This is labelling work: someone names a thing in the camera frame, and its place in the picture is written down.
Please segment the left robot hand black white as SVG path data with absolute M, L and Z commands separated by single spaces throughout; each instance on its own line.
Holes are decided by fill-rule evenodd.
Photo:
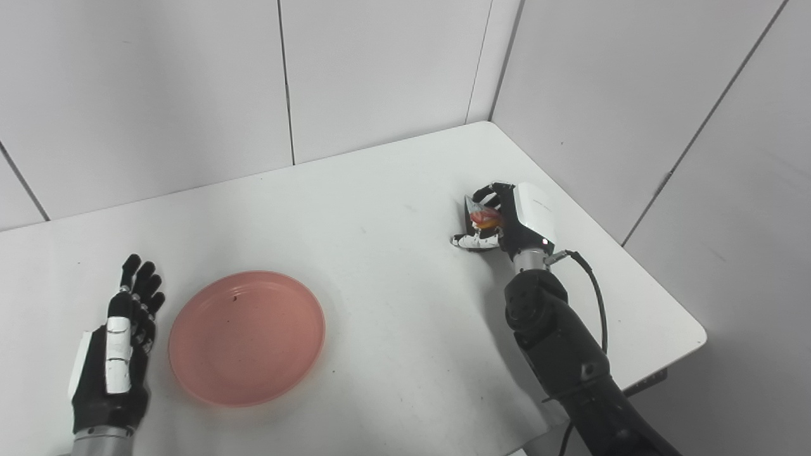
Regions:
M 156 315 L 165 303 L 161 285 L 153 262 L 137 254 L 125 260 L 105 322 L 80 343 L 70 387 L 73 433 L 103 427 L 134 432 L 144 419 Z

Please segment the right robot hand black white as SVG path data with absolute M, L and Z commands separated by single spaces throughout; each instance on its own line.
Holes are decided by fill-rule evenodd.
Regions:
M 496 248 L 510 259 L 524 251 L 555 252 L 551 204 L 541 188 L 529 182 L 492 182 L 464 197 L 464 232 L 450 239 L 467 251 Z

